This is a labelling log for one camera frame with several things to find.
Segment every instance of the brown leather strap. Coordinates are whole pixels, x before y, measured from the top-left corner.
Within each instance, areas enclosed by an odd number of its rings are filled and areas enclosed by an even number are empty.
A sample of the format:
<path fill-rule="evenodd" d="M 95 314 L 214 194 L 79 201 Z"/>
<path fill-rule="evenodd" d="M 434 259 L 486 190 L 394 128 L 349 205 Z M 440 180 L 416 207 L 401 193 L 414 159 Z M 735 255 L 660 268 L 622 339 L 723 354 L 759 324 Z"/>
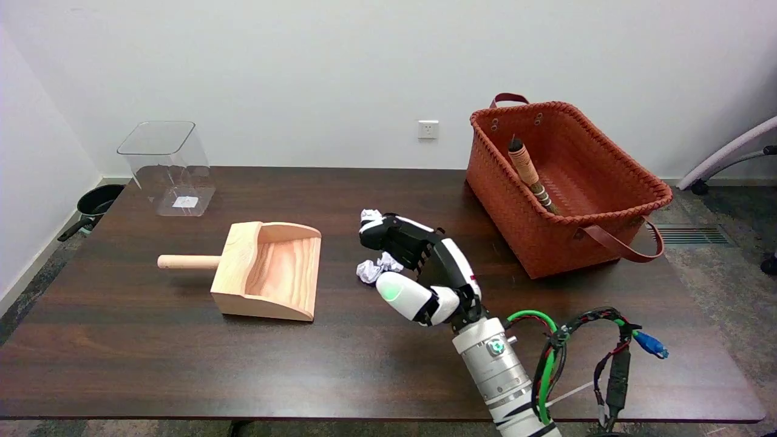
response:
<path fill-rule="evenodd" d="M 523 97 L 521 94 L 513 94 L 513 93 L 499 93 L 496 97 L 491 100 L 491 106 L 492 108 L 497 107 L 497 102 L 521 102 L 529 104 L 529 101 L 526 100 L 526 97 Z"/>
<path fill-rule="evenodd" d="M 591 236 L 591 238 L 598 241 L 602 246 L 607 247 L 613 253 L 616 253 L 621 257 L 624 257 L 625 259 L 635 263 L 646 263 L 655 260 L 664 254 L 664 238 L 661 237 L 661 232 L 658 232 L 656 226 L 651 223 L 647 217 L 643 216 L 643 219 L 645 219 L 645 223 L 647 223 L 647 225 L 650 226 L 650 228 L 653 230 L 653 233 L 656 234 L 655 255 L 645 255 L 643 253 L 637 252 L 628 245 L 624 244 L 621 240 L 612 236 L 611 233 L 599 227 L 599 225 L 590 225 L 581 229 L 585 231 L 586 234 Z"/>

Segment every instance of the chair wheel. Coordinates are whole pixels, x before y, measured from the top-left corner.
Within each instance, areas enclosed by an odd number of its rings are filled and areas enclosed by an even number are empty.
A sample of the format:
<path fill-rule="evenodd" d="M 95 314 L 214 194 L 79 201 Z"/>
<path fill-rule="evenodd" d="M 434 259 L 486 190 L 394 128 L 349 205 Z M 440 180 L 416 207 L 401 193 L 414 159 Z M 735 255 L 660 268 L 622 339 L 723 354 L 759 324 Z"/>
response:
<path fill-rule="evenodd" d="M 771 256 L 762 262 L 761 271 L 766 274 L 777 274 L 777 257 Z"/>
<path fill-rule="evenodd" d="M 697 180 L 691 185 L 691 192 L 697 196 L 703 196 L 709 191 L 709 185 L 703 180 Z"/>

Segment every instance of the floor vent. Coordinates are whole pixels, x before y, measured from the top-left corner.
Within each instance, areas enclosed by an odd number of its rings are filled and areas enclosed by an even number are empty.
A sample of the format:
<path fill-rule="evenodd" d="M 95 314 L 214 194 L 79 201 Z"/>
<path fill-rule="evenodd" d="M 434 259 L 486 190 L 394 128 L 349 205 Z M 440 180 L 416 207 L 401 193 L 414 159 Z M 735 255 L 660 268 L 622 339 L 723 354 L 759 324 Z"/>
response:
<path fill-rule="evenodd" d="M 664 237 L 664 244 L 672 246 L 708 246 L 710 244 L 734 247 L 733 240 L 720 225 L 656 225 Z"/>

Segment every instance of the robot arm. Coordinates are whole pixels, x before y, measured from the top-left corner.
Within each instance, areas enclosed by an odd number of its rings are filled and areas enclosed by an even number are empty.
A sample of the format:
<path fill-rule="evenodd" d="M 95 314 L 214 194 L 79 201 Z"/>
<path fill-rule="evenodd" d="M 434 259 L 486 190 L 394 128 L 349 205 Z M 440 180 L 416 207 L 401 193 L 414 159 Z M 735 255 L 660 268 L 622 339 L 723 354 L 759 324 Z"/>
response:
<path fill-rule="evenodd" d="M 396 214 L 362 212 L 362 246 L 384 250 L 414 270 L 417 280 L 385 272 L 376 286 L 404 317 L 424 326 L 450 323 L 453 344 L 483 396 L 503 437 L 561 437 L 531 409 L 531 379 L 518 361 L 504 327 L 489 318 L 480 287 L 464 255 L 444 231 Z"/>

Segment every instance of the white label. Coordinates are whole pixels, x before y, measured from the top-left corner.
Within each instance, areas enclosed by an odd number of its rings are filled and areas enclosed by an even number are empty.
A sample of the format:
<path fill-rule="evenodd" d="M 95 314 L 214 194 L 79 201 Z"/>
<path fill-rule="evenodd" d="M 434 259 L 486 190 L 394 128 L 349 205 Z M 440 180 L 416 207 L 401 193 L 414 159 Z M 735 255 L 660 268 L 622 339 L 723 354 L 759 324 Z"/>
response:
<path fill-rule="evenodd" d="M 194 208 L 197 205 L 197 201 L 199 201 L 200 198 L 195 198 L 192 196 L 181 196 L 180 198 L 177 198 L 175 203 L 172 204 L 173 208 Z"/>

